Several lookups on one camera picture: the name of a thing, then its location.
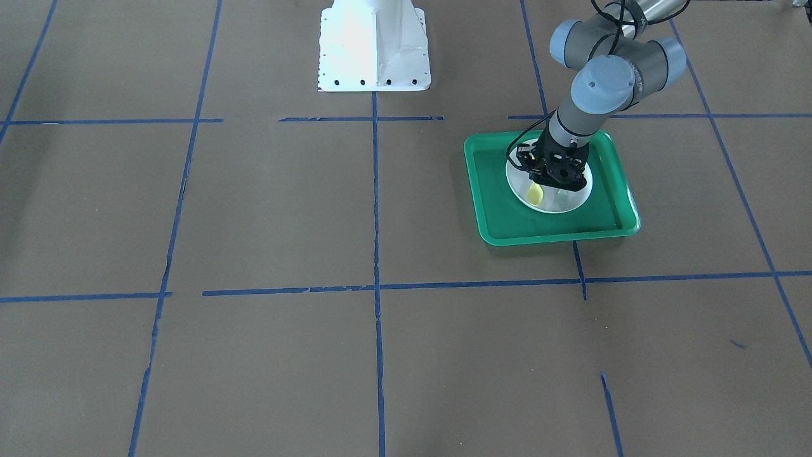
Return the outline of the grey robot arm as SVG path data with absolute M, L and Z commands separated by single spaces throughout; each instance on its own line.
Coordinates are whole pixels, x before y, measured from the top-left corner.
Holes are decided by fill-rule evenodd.
M 684 48 L 673 38 L 642 43 L 655 24 L 672 20 L 687 1 L 593 2 L 594 16 L 560 23 L 550 40 L 550 55 L 572 69 L 568 95 L 542 119 L 545 128 L 532 144 L 511 142 L 507 163 L 534 184 L 559 190 L 586 187 L 591 140 L 616 113 L 639 104 L 681 78 Z

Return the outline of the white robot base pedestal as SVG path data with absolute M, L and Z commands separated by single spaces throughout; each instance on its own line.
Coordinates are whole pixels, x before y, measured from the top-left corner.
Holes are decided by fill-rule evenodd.
M 334 1 L 321 11 L 317 89 L 426 91 L 426 15 L 412 1 Z

